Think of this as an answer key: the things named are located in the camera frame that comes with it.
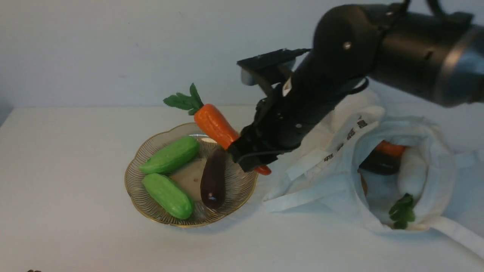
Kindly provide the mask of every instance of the green carrot top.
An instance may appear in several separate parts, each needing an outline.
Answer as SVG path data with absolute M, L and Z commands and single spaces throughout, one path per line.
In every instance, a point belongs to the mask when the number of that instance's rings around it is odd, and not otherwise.
M 390 215 L 390 219 L 395 221 L 393 224 L 395 229 L 406 229 L 409 222 L 415 221 L 413 196 L 405 194 L 395 203 L 395 205 L 393 205 L 388 214 Z
M 188 110 L 189 115 L 194 115 L 203 107 L 202 100 L 198 95 L 198 91 L 194 83 L 190 85 L 190 96 L 178 92 L 176 95 L 170 95 L 169 97 L 163 99 L 163 102 L 170 107 Z

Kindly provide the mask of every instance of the white table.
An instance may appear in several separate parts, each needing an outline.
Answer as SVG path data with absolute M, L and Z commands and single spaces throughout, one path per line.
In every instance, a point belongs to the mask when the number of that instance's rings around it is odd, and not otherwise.
M 220 108 L 237 127 L 254 113 Z M 408 105 L 393 111 L 420 114 Z M 482 260 L 436 232 L 375 236 L 319 204 L 268 214 L 258 205 L 265 177 L 247 207 L 215 227 L 146 219 L 126 193 L 124 171 L 144 140 L 191 120 L 164 107 L 15 109 L 0 127 L 0 271 L 484 271 Z M 477 136 L 443 130 L 457 149 L 479 147 L 469 144 Z M 482 177 L 479 167 L 461 173 L 447 216 L 484 236 Z

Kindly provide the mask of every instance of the plate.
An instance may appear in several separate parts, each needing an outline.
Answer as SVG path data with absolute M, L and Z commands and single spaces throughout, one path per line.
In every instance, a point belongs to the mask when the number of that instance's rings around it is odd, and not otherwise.
M 195 202 L 195 211 L 186 220 L 168 214 L 146 191 L 141 183 L 145 175 L 138 167 L 155 152 L 177 139 L 190 135 L 200 143 L 197 156 L 177 171 L 167 174 Z M 240 166 L 229 158 L 226 161 L 226 197 L 223 205 L 212 210 L 203 205 L 200 198 L 200 181 L 208 156 L 218 144 L 207 137 L 195 123 L 177 126 L 170 131 L 157 134 L 144 142 L 131 161 L 124 175 L 124 184 L 135 208 L 153 221 L 177 227 L 200 227 L 216 222 L 240 208 L 252 195 L 257 182 L 257 173 L 242 171 Z

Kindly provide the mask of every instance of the cucumber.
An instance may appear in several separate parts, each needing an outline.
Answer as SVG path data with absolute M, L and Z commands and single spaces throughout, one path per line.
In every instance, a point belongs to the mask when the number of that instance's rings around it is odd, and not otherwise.
M 170 178 L 149 174 L 141 182 L 148 194 L 173 217 L 187 219 L 195 210 L 193 200 Z
M 185 136 L 156 152 L 139 170 L 145 174 L 171 173 L 192 160 L 199 149 L 197 139 Z

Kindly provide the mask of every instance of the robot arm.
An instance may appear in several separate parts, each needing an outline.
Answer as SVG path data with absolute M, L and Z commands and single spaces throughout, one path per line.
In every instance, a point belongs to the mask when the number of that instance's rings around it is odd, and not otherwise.
M 442 106 L 484 102 L 484 28 L 471 14 L 445 14 L 437 0 L 427 0 L 434 16 L 408 12 L 409 2 L 335 7 L 318 23 L 313 49 L 239 61 L 242 81 L 267 98 L 229 147 L 234 162 L 249 171 L 298 148 L 367 76 Z

